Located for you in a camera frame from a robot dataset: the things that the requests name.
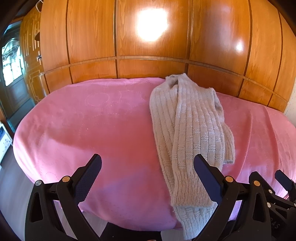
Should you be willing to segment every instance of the wall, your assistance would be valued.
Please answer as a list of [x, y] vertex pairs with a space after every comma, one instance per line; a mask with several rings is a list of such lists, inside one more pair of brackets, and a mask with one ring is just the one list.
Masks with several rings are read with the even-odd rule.
[[[145, 9], [167, 14], [155, 41], [137, 29]], [[47, 93], [89, 79], [185, 72], [284, 112], [296, 76], [296, 38], [267, 0], [44, 0], [40, 40]]]
[[289, 103], [286, 107], [284, 114], [291, 121], [291, 123], [296, 127], [296, 80], [295, 80], [291, 98], [289, 100]]

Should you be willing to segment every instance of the silver screw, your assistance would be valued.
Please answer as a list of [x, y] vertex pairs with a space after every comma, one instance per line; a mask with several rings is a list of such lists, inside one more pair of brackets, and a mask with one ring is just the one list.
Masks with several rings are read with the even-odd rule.
[[35, 185], [36, 185], [36, 186], [40, 186], [41, 183], [42, 183], [42, 181], [41, 181], [41, 180], [38, 180], [38, 181], [35, 182]]

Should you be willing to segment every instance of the beige knitted sock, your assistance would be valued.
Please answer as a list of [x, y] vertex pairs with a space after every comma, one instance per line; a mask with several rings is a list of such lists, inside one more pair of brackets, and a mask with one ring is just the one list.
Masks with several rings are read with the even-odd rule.
[[221, 170], [223, 163], [234, 161], [233, 135], [224, 123], [216, 92], [199, 87], [186, 74], [169, 76], [152, 91], [150, 111], [171, 205], [184, 238], [191, 239], [216, 207], [193, 168], [193, 159], [201, 153]]

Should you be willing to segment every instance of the floor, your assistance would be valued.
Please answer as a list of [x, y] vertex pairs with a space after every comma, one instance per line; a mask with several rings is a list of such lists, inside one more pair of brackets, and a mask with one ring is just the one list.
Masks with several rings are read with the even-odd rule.
[[[0, 210], [16, 235], [24, 241], [25, 216], [33, 183], [17, 164], [12, 147], [9, 148], [4, 156], [1, 166]], [[63, 210], [58, 206], [56, 208], [66, 233], [71, 237], [75, 237]], [[107, 222], [93, 214], [86, 212], [83, 214], [94, 231], [100, 236]], [[163, 231], [161, 236], [163, 241], [184, 241], [182, 231], [178, 230]]]

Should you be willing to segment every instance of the pink bedspread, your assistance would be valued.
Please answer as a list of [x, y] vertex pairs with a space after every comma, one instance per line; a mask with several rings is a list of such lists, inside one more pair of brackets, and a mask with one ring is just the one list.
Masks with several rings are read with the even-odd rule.
[[[134, 230], [179, 228], [155, 146], [149, 97], [160, 78], [91, 80], [59, 89], [22, 120], [14, 154], [32, 180], [59, 181], [94, 153], [102, 169], [80, 208]], [[280, 196], [281, 169], [296, 180], [296, 130], [280, 112], [219, 94], [236, 149], [223, 174], [248, 182], [258, 171]]]

